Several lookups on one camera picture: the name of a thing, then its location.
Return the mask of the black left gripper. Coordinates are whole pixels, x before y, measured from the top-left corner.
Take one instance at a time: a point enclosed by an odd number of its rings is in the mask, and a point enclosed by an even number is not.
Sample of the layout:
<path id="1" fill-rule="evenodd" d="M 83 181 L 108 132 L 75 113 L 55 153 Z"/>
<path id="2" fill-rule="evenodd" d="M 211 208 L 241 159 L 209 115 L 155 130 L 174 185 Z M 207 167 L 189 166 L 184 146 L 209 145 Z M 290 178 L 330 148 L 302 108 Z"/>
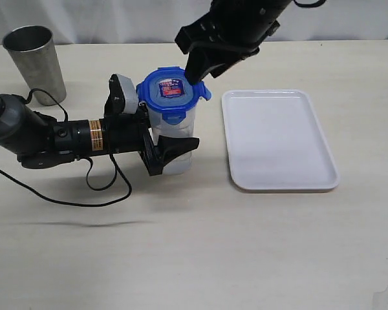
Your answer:
<path id="1" fill-rule="evenodd" d="M 139 105 L 135 114 L 114 114 L 110 90 L 104 106 L 103 123 L 107 149 L 112 153 L 139 153 L 150 176 L 162 173 L 185 173 L 191 168 L 192 151 L 198 138 L 158 137 L 155 147 L 149 133 L 147 109 Z"/>

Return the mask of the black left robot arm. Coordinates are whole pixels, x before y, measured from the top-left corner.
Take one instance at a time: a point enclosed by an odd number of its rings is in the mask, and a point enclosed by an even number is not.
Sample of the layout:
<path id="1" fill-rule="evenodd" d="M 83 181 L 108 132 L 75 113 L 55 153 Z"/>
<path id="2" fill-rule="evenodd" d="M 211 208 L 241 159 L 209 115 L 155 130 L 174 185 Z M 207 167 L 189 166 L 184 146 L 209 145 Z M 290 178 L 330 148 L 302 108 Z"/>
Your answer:
<path id="1" fill-rule="evenodd" d="M 147 108 L 140 106 L 132 81 L 113 74 L 102 119 L 58 121 L 31 110 L 27 99 L 0 94 L 0 146 L 16 154 L 26 169 L 47 169 L 82 158 L 139 153 L 151 176 L 199 146 L 198 138 L 159 137 L 153 141 Z"/>

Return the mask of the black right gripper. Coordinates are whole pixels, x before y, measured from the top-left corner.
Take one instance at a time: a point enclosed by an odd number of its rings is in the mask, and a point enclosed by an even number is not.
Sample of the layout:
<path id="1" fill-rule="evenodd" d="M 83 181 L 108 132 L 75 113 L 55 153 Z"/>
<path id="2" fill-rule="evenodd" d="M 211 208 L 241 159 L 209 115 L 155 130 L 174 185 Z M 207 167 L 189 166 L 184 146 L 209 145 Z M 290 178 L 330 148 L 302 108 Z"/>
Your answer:
<path id="1" fill-rule="evenodd" d="M 190 85 L 201 82 L 208 74 L 217 78 L 238 62 L 259 52 L 261 40 L 242 42 L 235 34 L 224 34 L 211 13 L 180 28 L 175 43 L 188 55 L 185 77 Z"/>

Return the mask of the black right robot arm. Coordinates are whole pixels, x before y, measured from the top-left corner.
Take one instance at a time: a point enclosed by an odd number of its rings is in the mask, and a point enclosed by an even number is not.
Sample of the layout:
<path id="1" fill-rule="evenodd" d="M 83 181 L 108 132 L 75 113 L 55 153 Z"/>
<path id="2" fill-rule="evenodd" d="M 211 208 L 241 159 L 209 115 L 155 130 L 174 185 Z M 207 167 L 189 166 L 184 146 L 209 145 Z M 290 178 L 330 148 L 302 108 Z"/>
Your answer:
<path id="1" fill-rule="evenodd" d="M 175 43 L 188 55 L 184 69 L 191 85 L 208 74 L 217 78 L 259 53 L 259 45 L 278 28 L 290 1 L 212 1 L 203 16 L 178 31 Z"/>

